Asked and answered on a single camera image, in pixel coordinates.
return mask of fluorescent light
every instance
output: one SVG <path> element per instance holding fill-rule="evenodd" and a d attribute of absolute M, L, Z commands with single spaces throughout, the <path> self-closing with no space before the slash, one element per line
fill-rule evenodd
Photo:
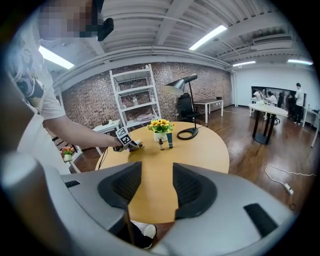
<path fill-rule="evenodd" d="M 209 34 L 205 35 L 203 38 L 201 38 L 198 42 L 196 42 L 194 45 L 192 45 L 189 50 L 194 51 L 199 46 L 203 45 L 205 42 L 210 40 L 211 38 L 215 37 L 216 35 L 220 34 L 222 31 L 225 31 L 227 28 L 223 25 L 218 26 L 216 29 L 212 30 Z"/>
<path fill-rule="evenodd" d="M 236 67 L 236 66 L 242 66 L 242 65 L 247 65 L 247 64 L 254 64 L 256 63 L 255 61 L 248 61 L 248 62 L 243 62 L 243 63 L 239 63 L 239 64 L 233 64 L 232 66 Z"/>
<path fill-rule="evenodd" d="M 66 69 L 71 69 L 74 66 L 69 61 L 65 60 L 64 58 L 61 58 L 60 56 L 56 55 L 55 53 L 49 51 L 46 48 L 43 48 L 42 46 L 39 47 L 39 52 L 46 60 L 56 63 Z"/>
<path fill-rule="evenodd" d="M 310 61 L 303 61 L 298 59 L 288 59 L 288 63 L 298 63 L 298 64 L 305 64 L 305 65 L 312 65 L 313 62 Z"/>

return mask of ceiling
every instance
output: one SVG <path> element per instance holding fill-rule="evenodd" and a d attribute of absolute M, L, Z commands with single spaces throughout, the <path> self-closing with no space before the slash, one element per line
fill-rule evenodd
<path fill-rule="evenodd" d="M 114 19 L 114 31 L 103 42 L 96 38 L 41 42 L 75 65 L 67 70 L 47 61 L 53 79 L 143 56 L 195 58 L 222 69 L 248 60 L 311 60 L 290 23 L 265 0 L 105 0 L 102 15 Z M 189 50 L 219 25 L 227 30 Z M 263 45 L 255 42 L 261 37 Z"/>

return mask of black desk lamp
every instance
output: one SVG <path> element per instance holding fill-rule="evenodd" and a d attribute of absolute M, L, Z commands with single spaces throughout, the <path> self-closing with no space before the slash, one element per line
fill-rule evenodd
<path fill-rule="evenodd" d="M 186 76 L 184 78 L 181 78 L 181 79 L 179 79 L 177 81 L 171 82 L 171 83 L 169 83 L 167 85 L 164 85 L 164 86 L 161 87 L 161 89 L 164 90 L 167 93 L 181 96 L 181 95 L 183 95 L 185 93 L 185 84 L 189 83 L 190 93 L 191 93 L 191 101 L 192 101 L 192 108 L 193 108 L 193 111 L 195 111 L 194 96 L 192 95 L 192 89 L 191 89 L 190 82 L 193 81 L 193 80 L 196 80 L 197 78 L 198 78 L 197 74 L 192 74 L 192 75 Z M 194 117 L 193 119 L 194 119 L 194 128 L 188 128 L 188 129 L 179 131 L 178 134 L 177 134 L 178 139 L 180 139 L 180 140 L 190 140 L 190 139 L 194 138 L 198 134 L 199 130 L 196 127 L 196 118 Z M 180 134 L 182 134 L 182 133 L 190 133 L 191 136 L 190 137 L 180 137 Z"/>

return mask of air conditioner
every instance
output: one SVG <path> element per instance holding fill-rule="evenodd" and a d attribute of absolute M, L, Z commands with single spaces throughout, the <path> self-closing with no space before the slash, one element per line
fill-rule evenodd
<path fill-rule="evenodd" d="M 251 50 L 287 49 L 292 46 L 292 38 L 288 34 L 273 34 L 254 38 Z"/>

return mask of potted sunflower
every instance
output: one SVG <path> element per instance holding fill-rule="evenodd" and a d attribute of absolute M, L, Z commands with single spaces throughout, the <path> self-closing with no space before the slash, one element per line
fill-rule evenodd
<path fill-rule="evenodd" d="M 60 153 L 61 153 L 61 156 L 63 158 L 63 161 L 65 162 L 70 162 L 72 161 L 72 153 L 74 152 L 74 148 L 71 147 L 71 146 L 64 146 Z"/>
<path fill-rule="evenodd" d="M 170 121 L 165 119 L 152 120 L 147 126 L 150 131 L 153 131 L 153 138 L 155 142 L 159 142 L 161 139 L 163 142 L 167 141 L 166 133 L 172 133 L 175 124 L 171 124 Z"/>

